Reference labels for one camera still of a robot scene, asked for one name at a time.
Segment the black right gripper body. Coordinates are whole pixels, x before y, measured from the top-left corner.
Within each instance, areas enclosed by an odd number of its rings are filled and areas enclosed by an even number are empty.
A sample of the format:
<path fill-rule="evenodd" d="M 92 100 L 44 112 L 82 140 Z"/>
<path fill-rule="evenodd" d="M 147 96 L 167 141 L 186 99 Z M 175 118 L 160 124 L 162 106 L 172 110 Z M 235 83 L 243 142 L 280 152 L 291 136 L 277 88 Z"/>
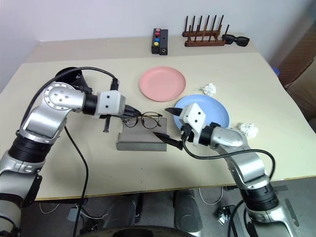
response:
<path fill-rule="evenodd" d="M 188 123 L 182 125 L 181 131 L 181 140 L 183 144 L 185 144 L 186 141 L 189 141 L 193 144 L 198 143 L 198 132 L 193 129 Z"/>

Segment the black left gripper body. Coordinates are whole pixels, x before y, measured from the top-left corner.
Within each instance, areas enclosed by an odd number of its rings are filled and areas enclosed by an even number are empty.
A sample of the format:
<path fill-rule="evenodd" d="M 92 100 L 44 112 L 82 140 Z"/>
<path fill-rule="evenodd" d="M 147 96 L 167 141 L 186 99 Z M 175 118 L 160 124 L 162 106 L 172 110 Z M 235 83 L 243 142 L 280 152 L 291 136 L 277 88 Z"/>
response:
<path fill-rule="evenodd" d="M 131 107 L 132 106 L 130 106 L 130 105 L 125 105 L 123 114 L 130 114 Z M 103 132 L 105 132 L 105 133 L 109 133 L 111 117 L 116 117 L 116 115 L 101 115 L 99 117 L 100 119 L 105 120 L 104 129 L 103 129 Z"/>

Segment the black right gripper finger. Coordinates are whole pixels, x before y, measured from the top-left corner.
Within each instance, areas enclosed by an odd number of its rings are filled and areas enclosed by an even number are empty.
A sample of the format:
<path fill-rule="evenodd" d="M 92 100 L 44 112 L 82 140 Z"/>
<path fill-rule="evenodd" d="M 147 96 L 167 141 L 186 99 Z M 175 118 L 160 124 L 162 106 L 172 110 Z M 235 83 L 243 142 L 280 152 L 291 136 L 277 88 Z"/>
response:
<path fill-rule="evenodd" d="M 167 134 L 163 134 L 163 133 L 159 133 L 159 132 L 153 132 L 153 134 L 159 138 L 161 141 L 163 141 L 164 143 L 174 146 L 176 148 L 178 148 L 179 150 L 183 149 L 183 143 L 182 141 L 178 141 L 175 139 L 170 138 L 169 135 Z"/>
<path fill-rule="evenodd" d="M 178 116 L 178 117 L 182 113 L 182 108 L 165 108 L 164 110 L 169 112 L 170 114 L 172 114 L 174 116 Z"/>

